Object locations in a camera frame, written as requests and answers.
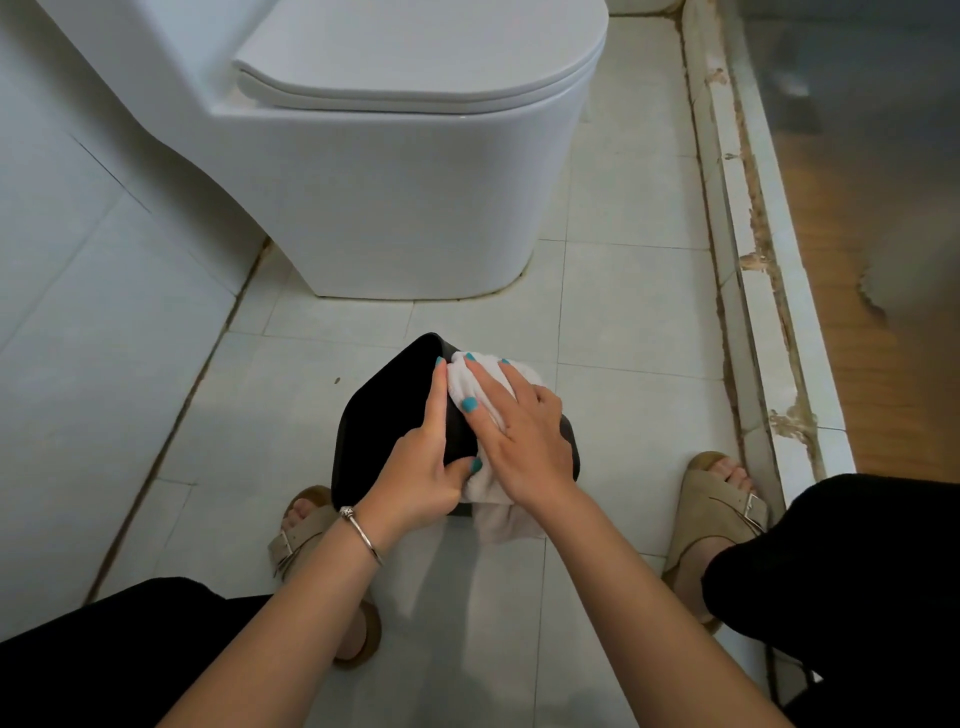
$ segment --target white tile floor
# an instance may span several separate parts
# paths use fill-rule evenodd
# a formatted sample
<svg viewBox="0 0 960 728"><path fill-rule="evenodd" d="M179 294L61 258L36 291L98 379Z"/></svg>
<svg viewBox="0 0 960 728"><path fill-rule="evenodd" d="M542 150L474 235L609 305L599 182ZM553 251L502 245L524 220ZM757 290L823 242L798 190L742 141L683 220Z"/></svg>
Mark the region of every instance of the white tile floor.
<svg viewBox="0 0 960 728"><path fill-rule="evenodd" d="M450 303L319 300L279 251L216 352L109 578L274 587L281 509L328 482L350 395L426 331L532 363L564 399L580 484L656 568L679 478L736 450L680 38L621 18L542 239L516 283ZM410 535L377 576L376 659L330 676L310 725L620 726L633 718L552 545ZM722 642L762 680L757 645Z"/></svg>

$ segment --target black tray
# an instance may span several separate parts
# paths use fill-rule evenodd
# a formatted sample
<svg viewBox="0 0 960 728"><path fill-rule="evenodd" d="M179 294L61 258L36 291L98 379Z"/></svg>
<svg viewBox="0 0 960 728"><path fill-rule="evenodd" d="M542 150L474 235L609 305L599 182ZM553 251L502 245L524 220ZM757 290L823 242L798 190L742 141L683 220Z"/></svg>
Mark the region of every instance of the black tray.
<svg viewBox="0 0 960 728"><path fill-rule="evenodd" d="M330 490L334 507L356 505L380 475L394 443L423 424L423 408L437 357L442 356L449 362L457 351L438 334L425 333L350 398L340 419L333 456ZM580 454L566 416L561 418L560 432L573 448L573 479L576 480L580 475ZM447 398L444 465L476 453L476 435L453 401ZM453 514L468 516L469 503L461 503Z"/></svg>

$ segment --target leg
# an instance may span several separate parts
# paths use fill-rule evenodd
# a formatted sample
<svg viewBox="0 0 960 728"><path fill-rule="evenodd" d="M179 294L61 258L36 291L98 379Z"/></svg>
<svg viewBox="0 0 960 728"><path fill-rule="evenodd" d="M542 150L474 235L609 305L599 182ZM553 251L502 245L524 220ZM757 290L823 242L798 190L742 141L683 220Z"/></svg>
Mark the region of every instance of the leg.
<svg viewBox="0 0 960 728"><path fill-rule="evenodd" d="M156 725L267 599L151 579L0 644L7 695L44 722Z"/></svg>
<svg viewBox="0 0 960 728"><path fill-rule="evenodd" d="M935 712L960 678L946 657L960 647L958 509L955 485L830 478L766 534L710 561L705 605L825 677L787 707L798 723Z"/></svg>

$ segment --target toilet lid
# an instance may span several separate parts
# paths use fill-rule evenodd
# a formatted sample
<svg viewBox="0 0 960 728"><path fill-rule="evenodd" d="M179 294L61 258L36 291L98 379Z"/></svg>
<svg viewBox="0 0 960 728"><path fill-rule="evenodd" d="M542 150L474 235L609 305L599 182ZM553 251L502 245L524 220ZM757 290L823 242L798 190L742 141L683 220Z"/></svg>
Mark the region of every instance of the toilet lid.
<svg viewBox="0 0 960 728"><path fill-rule="evenodd" d="M278 0L234 62L273 106L509 109L589 72L607 19L604 0Z"/></svg>

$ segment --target bracelet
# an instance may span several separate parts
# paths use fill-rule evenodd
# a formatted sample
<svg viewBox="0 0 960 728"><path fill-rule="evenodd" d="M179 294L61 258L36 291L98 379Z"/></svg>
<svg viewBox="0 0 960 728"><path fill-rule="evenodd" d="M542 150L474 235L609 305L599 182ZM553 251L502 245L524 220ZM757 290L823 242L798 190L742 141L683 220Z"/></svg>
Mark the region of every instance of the bracelet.
<svg viewBox="0 0 960 728"><path fill-rule="evenodd" d="M360 524L357 522L357 519L353 517L353 509L345 505L340 509L340 518L344 521L349 521L353 524L353 527L357 529L357 533L360 534L360 538L363 539L363 543L367 545L367 548L370 550L370 553L373 554L373 558L376 559L376 563L381 567L383 566L383 559L380 558L380 554L376 552L376 549L373 547L371 540L367 537L367 534L363 532L363 528L360 527Z"/></svg>

